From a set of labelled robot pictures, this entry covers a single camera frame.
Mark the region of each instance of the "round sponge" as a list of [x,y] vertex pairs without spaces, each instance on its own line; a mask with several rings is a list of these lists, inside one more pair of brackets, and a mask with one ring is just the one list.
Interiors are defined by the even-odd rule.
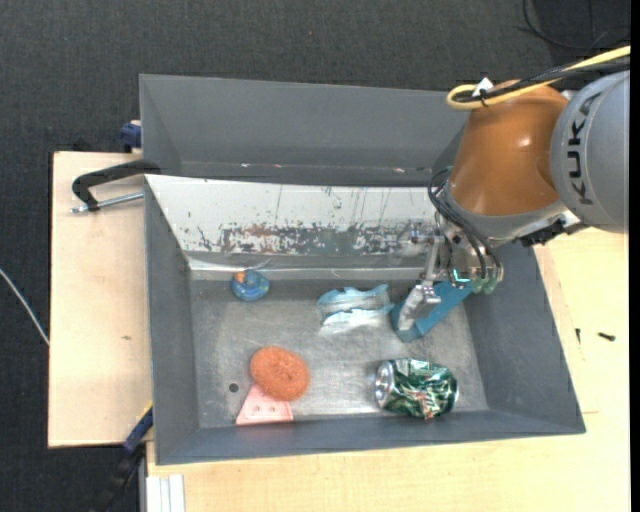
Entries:
[[302,358],[275,346],[258,350],[251,358],[250,371],[265,393],[287,402],[304,395],[311,382],[309,368]]

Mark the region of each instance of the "wooden table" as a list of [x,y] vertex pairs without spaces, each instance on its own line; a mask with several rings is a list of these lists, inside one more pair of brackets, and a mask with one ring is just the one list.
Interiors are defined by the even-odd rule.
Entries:
[[[69,213],[74,177],[136,158],[55,155],[52,448],[122,442],[151,398],[142,202]],[[536,255],[586,434],[179,466],[156,466],[149,442],[148,474],[183,474],[189,512],[630,509],[628,236],[589,229]]]

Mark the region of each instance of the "pink object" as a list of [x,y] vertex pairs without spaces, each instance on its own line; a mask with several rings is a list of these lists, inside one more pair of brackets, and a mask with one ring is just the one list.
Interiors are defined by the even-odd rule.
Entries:
[[261,423],[287,423],[293,421],[289,402],[271,398],[260,386],[251,386],[236,425],[259,425]]

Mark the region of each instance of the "black carpet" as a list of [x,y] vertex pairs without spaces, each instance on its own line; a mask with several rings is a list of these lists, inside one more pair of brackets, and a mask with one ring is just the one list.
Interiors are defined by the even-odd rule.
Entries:
[[[45,327],[56,149],[122,151],[139,73],[447,90],[628,36],[630,0],[0,0],[0,267]],[[47,449],[48,349],[0,280],[0,510],[86,510],[114,447]],[[114,510],[135,510],[131,488]]]

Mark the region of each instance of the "green soda can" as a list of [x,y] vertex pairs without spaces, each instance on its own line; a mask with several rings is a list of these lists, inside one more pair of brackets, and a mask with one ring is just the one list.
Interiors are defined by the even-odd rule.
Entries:
[[448,368],[417,359],[384,361],[376,374],[375,396],[387,411],[429,420],[449,412],[458,382]]

